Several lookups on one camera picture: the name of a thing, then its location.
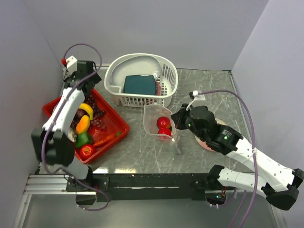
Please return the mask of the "red faceted apple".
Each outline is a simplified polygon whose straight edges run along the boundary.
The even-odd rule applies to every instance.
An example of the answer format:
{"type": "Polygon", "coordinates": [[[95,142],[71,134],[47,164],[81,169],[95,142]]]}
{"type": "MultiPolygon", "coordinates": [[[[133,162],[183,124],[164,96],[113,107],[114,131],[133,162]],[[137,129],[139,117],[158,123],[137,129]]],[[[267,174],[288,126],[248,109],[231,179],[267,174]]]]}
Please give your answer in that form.
{"type": "Polygon", "coordinates": [[[170,129],[171,128],[170,119],[166,116],[161,116],[157,119],[156,126],[158,129],[170,129]]]}

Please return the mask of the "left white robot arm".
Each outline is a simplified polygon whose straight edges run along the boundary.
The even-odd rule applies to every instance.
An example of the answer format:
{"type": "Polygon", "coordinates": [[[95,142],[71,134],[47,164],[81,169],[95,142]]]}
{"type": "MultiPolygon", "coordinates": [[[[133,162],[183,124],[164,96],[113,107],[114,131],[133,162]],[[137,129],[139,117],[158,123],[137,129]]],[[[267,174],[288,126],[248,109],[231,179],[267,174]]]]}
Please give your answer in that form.
{"type": "Polygon", "coordinates": [[[63,171],[74,178],[84,191],[94,186],[93,171],[75,156],[75,148],[68,138],[70,125],[79,106],[90,96],[94,86],[101,81],[93,61],[63,59],[68,77],[50,118],[41,128],[31,133],[36,158],[50,174],[63,171]]]}

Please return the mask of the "clear dotted zip bag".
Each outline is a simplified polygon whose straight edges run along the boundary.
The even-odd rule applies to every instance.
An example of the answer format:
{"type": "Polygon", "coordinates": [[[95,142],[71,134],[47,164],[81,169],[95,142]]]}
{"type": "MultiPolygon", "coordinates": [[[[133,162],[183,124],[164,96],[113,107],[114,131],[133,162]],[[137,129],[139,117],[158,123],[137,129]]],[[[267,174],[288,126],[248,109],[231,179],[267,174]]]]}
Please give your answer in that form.
{"type": "Polygon", "coordinates": [[[181,150],[179,147],[179,133],[175,128],[175,124],[171,119],[172,112],[158,104],[146,105],[144,107],[143,114],[143,128],[145,132],[151,136],[157,143],[165,145],[169,150],[171,150],[175,154],[181,154],[181,150]],[[166,116],[170,119],[171,122],[171,137],[166,140],[161,140],[158,136],[158,128],[156,126],[156,121],[159,117],[166,116]]]}

